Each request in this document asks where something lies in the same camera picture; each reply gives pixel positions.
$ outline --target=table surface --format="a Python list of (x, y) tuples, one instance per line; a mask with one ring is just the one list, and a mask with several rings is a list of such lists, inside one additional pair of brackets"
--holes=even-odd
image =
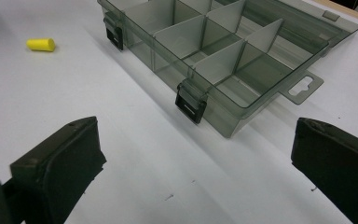
[[(54, 38), (56, 50), (28, 50), (33, 37)], [(305, 103), (278, 96), (226, 139), (115, 49), (95, 0), (2, 0), (0, 180), (64, 124), (97, 116), (107, 163), (66, 223), (350, 223), (290, 155), (299, 117), (358, 137), (358, 33), (309, 70), (324, 84)]]

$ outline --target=yellow cylinder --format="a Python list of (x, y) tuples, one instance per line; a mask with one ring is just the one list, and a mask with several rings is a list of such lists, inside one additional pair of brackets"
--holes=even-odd
[(54, 51), (55, 43), (52, 38), (43, 39), (29, 39), (27, 40), (27, 47), (31, 50)]

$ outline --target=white tabletop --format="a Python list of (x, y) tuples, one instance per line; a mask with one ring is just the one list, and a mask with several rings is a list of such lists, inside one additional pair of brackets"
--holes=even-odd
[[(58, 47), (32, 52), (33, 37)], [(226, 139), (110, 43), (96, 0), (2, 0), (0, 180), (64, 124), (97, 116), (107, 163), (66, 223), (350, 223), (290, 155), (299, 117), (358, 137), (358, 33), (309, 70), (324, 84), (305, 103), (279, 96)]]

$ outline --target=plastic organizer box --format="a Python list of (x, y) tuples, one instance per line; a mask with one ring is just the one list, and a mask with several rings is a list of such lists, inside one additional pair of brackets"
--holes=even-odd
[[(190, 119), (205, 118), (225, 137), (277, 93), (304, 102), (323, 83), (307, 68), (358, 30), (299, 0), (98, 2), (112, 43), (177, 91)], [(304, 77), (309, 89), (290, 94)]]

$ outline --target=yellow object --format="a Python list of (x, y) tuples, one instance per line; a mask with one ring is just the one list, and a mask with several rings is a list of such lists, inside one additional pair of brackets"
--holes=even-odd
[(27, 47), (31, 50), (54, 51), (55, 43), (51, 38), (44, 39), (29, 39), (27, 40)]

